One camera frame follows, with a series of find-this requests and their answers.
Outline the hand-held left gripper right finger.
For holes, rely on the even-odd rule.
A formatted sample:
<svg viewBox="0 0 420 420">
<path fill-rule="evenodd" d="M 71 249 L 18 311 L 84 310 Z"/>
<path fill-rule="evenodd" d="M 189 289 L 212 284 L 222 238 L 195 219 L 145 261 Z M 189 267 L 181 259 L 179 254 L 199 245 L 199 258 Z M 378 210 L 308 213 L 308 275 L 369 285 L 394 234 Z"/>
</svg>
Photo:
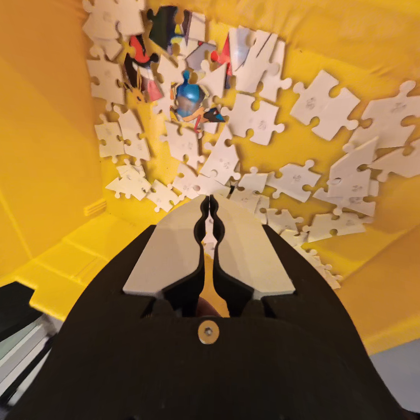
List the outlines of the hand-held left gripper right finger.
<svg viewBox="0 0 420 420">
<path fill-rule="evenodd" d="M 229 316 L 240 317 L 252 300 L 290 295 L 295 287 L 264 226 L 244 207 L 219 194 L 209 198 L 213 235 L 213 285 Z"/>
</svg>

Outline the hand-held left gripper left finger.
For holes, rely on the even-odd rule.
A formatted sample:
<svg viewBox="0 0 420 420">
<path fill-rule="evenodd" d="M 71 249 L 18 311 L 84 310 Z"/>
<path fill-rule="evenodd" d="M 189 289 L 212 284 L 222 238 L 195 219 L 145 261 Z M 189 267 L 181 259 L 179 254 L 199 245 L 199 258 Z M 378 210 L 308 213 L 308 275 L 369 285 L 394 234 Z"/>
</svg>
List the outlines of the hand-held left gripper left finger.
<svg viewBox="0 0 420 420">
<path fill-rule="evenodd" d="M 183 316 L 196 315 L 204 288 L 202 239 L 209 196 L 200 195 L 157 223 L 126 283 L 128 295 L 167 300 Z"/>
</svg>

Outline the pile of puzzle pieces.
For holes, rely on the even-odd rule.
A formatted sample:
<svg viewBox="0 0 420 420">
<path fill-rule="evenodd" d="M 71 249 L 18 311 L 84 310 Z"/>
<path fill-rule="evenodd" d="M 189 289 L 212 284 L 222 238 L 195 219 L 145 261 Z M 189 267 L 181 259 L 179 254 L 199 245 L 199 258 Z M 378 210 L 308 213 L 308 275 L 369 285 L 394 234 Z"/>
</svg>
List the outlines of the pile of puzzle pieces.
<svg viewBox="0 0 420 420">
<path fill-rule="evenodd" d="M 106 188 L 225 192 L 332 285 L 419 268 L 419 1 L 83 1 Z"/>
</svg>

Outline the yellow plastic bin holding pieces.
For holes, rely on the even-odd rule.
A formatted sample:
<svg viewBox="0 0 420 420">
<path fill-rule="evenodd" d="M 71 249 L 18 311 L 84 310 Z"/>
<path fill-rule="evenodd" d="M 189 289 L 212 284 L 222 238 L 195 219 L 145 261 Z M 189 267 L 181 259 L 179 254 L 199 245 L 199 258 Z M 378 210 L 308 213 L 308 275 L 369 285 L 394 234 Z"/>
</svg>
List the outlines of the yellow plastic bin holding pieces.
<svg viewBox="0 0 420 420">
<path fill-rule="evenodd" d="M 125 201 L 106 188 L 114 166 L 101 162 L 94 132 L 106 103 L 92 96 L 82 6 L 1 1 L 1 286 L 29 287 L 29 305 L 62 322 L 113 257 L 199 196 L 161 213 L 149 197 Z M 212 194 L 244 207 L 234 190 Z M 322 276 L 369 354 L 419 340 L 419 268 L 394 281 L 336 275 L 332 285 Z"/>
</svg>

